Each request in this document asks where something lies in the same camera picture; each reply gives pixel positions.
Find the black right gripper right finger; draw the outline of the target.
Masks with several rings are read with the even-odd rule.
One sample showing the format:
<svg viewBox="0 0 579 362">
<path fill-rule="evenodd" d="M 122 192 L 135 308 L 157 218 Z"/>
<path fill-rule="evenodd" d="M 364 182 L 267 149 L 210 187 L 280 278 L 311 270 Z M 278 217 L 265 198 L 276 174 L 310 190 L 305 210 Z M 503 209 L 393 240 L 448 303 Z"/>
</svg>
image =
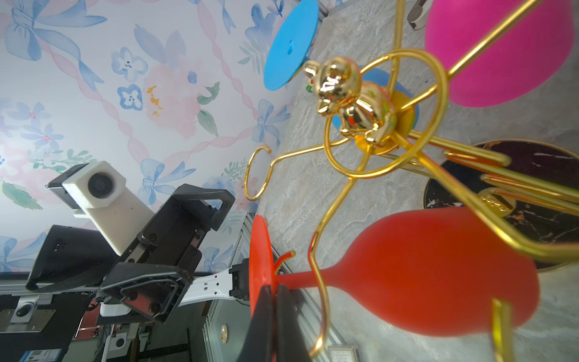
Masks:
<svg viewBox="0 0 579 362">
<path fill-rule="evenodd" d="M 310 362 L 292 294 L 287 286 L 277 285 L 275 352 L 279 362 Z"/>
</svg>

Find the red wine glass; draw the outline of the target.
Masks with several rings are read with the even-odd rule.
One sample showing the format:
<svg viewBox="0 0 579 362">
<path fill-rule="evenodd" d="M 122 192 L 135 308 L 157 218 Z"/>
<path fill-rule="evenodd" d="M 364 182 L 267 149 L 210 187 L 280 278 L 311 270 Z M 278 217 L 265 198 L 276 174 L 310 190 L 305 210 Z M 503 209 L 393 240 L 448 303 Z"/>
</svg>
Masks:
<svg viewBox="0 0 579 362">
<path fill-rule="evenodd" d="M 493 299 L 512 306 L 518 327 L 540 300 L 535 264 L 466 208 L 378 220 L 321 274 L 376 317 L 425 336 L 489 331 Z"/>
</svg>

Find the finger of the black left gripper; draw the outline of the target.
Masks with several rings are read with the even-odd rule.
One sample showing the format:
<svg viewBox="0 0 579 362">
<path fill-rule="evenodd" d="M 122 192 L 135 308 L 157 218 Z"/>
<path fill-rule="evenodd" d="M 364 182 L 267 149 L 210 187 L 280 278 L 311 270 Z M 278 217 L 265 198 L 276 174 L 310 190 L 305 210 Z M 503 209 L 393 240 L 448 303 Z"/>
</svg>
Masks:
<svg viewBox="0 0 579 362">
<path fill-rule="evenodd" d="M 226 189 L 178 187 L 137 235 L 141 260 L 199 260 L 205 235 L 219 230 L 235 202 Z"/>
<path fill-rule="evenodd" d="M 174 265 L 120 262 L 104 278 L 101 290 L 145 318 L 164 324 L 191 283 L 192 274 Z"/>
</svg>

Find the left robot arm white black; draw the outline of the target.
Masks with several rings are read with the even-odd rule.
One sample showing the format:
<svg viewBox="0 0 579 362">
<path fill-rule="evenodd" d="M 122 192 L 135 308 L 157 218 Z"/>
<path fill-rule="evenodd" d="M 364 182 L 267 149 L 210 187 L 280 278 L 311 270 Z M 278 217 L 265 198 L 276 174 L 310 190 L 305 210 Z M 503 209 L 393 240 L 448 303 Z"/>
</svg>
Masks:
<svg viewBox="0 0 579 362">
<path fill-rule="evenodd" d="M 117 254 L 96 230 L 54 225 L 28 277 L 36 294 L 95 290 L 146 320 L 165 323 L 182 305 L 249 300 L 249 261 L 218 273 L 195 270 L 207 251 L 205 235 L 218 230 L 235 201 L 224 189 L 184 184 Z"/>
</svg>

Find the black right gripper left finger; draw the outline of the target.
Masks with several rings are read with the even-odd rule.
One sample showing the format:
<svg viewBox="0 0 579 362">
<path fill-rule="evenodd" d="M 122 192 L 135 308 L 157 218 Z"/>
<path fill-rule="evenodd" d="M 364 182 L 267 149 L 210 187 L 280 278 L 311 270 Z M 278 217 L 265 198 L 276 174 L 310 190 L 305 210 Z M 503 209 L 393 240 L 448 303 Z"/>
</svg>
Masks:
<svg viewBox="0 0 579 362">
<path fill-rule="evenodd" d="M 238 362 L 274 360 L 274 298 L 270 286 L 261 288 Z"/>
</svg>

